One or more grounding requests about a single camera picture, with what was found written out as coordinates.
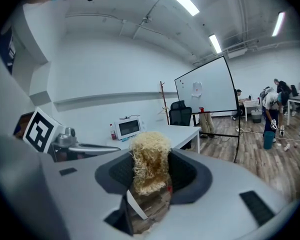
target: trash bin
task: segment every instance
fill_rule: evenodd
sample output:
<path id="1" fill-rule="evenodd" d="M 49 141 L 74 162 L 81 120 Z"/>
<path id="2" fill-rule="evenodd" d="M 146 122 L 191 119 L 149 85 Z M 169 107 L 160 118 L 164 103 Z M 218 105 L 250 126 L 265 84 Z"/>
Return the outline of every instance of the trash bin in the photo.
<path id="1" fill-rule="evenodd" d="M 274 140 L 275 133 L 273 131 L 266 131 L 264 133 L 264 138 L 263 138 L 263 148 L 265 150 L 269 150 L 272 148 L 272 141 Z"/>
<path id="2" fill-rule="evenodd" d="M 252 121 L 255 124 L 261 123 L 261 120 L 262 120 L 262 111 L 260 111 L 258 108 L 256 108 L 255 110 L 251 111 L 251 115 L 252 115 Z"/>

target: microwave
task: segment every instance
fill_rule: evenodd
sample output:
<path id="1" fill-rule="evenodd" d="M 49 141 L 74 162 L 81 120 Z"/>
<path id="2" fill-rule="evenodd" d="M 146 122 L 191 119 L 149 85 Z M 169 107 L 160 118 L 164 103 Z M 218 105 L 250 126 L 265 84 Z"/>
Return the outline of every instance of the microwave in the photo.
<path id="1" fill-rule="evenodd" d="M 140 116 L 116 121 L 114 125 L 118 140 L 147 131 L 146 124 Z"/>

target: blue trash bin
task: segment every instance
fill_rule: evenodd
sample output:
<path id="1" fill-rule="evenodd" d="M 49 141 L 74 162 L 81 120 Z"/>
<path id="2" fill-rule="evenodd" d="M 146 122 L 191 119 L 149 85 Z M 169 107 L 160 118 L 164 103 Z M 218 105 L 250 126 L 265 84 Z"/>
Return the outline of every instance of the blue trash bin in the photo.
<path id="1" fill-rule="evenodd" d="M 266 131 L 264 133 L 264 139 L 263 139 L 263 148 L 265 150 L 269 150 L 272 148 L 272 141 L 274 140 L 275 133 L 273 131 Z"/>

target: black pants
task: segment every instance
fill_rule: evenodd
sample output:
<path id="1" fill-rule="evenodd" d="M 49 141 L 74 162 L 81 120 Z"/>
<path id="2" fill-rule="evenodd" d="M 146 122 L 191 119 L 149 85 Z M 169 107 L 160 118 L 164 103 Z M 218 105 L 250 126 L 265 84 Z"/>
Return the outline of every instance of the black pants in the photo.
<path id="1" fill-rule="evenodd" d="M 239 110 L 237 111 L 237 113 L 233 116 L 234 118 L 237 118 L 239 116 L 244 116 L 245 115 L 245 106 L 241 105 L 239 106 Z"/>
<path id="2" fill-rule="evenodd" d="M 277 130 L 274 130 L 274 129 L 271 128 L 271 121 L 267 117 L 266 108 L 264 106 L 262 107 L 262 112 L 263 112 L 263 116 L 264 116 L 264 119 L 265 119 L 265 126 L 264 126 L 263 136 L 265 136 L 265 132 L 273 132 L 274 135 L 276 135 Z M 269 113 L 270 113 L 270 116 L 271 116 L 272 120 L 275 119 L 276 126 L 278 127 L 279 111 L 277 109 L 269 109 Z"/>

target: coat rack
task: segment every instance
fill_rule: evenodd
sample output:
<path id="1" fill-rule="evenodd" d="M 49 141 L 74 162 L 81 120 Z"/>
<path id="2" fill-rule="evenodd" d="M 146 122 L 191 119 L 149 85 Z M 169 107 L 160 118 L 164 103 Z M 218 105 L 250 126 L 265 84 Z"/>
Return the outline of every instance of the coat rack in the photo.
<path id="1" fill-rule="evenodd" d="M 159 114 L 163 114 L 163 112 L 165 113 L 165 115 L 166 115 L 166 121 L 167 121 L 167 123 L 168 123 L 168 125 L 169 125 L 169 116 L 168 116 L 168 109 L 169 109 L 169 108 L 167 107 L 167 103 L 166 103 L 165 92 L 164 92 L 164 84 L 165 84 L 165 83 L 162 83 L 162 82 L 160 81 L 161 91 L 159 91 L 159 93 L 162 94 L 163 102 L 164 102 L 164 107 L 162 108 L 163 110 L 162 110 Z"/>

